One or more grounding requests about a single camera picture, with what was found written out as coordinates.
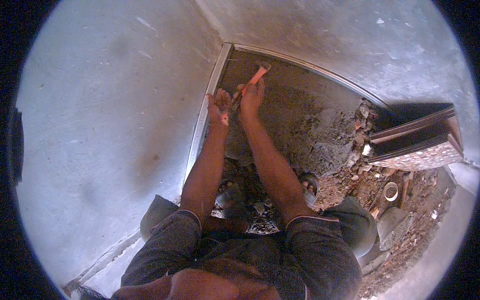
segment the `cement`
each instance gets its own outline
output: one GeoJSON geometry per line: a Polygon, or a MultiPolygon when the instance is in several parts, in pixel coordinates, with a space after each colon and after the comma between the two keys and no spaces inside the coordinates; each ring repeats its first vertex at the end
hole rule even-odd
{"type": "MultiPolygon", "coordinates": [[[[233,92],[249,80],[255,60],[250,53],[234,52],[220,87],[233,92]]],[[[316,176],[335,173],[347,161],[355,135],[354,111],[360,96],[317,74],[277,60],[265,77],[260,119],[275,147],[299,172],[316,176]]],[[[241,165],[253,163],[243,128],[230,120],[226,156],[241,165]]]]}

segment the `small bowl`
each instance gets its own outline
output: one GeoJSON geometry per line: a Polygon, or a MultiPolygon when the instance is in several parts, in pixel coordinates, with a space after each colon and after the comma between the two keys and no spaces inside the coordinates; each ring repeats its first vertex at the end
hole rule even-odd
{"type": "Polygon", "coordinates": [[[395,200],[398,197],[398,186],[396,185],[395,182],[389,182],[385,185],[384,197],[385,197],[386,200],[388,200],[390,202],[392,202],[393,200],[395,200]],[[386,193],[387,193],[387,190],[390,189],[390,188],[395,188],[395,195],[393,195],[391,198],[388,198],[386,193]]]}

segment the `hair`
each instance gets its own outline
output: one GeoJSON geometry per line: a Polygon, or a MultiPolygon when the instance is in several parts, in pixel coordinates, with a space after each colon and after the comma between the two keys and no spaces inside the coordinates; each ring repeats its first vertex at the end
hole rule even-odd
{"type": "Polygon", "coordinates": [[[77,292],[80,300],[120,300],[114,298],[107,298],[102,295],[100,292],[97,292],[93,288],[86,287],[83,285],[77,286],[74,291],[77,292]]]}

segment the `hand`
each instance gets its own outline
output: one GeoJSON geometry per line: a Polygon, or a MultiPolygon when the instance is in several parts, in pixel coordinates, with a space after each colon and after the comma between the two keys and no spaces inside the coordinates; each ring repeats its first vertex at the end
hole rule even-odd
{"type": "Polygon", "coordinates": [[[247,93],[243,95],[240,102],[240,121],[242,123],[257,116],[258,108],[264,99],[265,81],[260,78],[258,87],[248,84],[246,89],[247,93]]]}
{"type": "Polygon", "coordinates": [[[230,94],[219,88],[215,97],[210,94],[205,95],[208,99],[208,116],[210,118],[210,126],[213,128],[228,129],[228,126],[222,122],[221,116],[232,106],[230,94]]]}

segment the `hammer head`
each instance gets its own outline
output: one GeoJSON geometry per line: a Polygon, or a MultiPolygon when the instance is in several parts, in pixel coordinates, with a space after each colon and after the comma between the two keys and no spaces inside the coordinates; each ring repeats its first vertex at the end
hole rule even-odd
{"type": "Polygon", "coordinates": [[[264,68],[267,72],[270,71],[270,69],[272,68],[272,65],[266,61],[257,60],[255,61],[255,63],[259,65],[261,68],[264,68]]]}

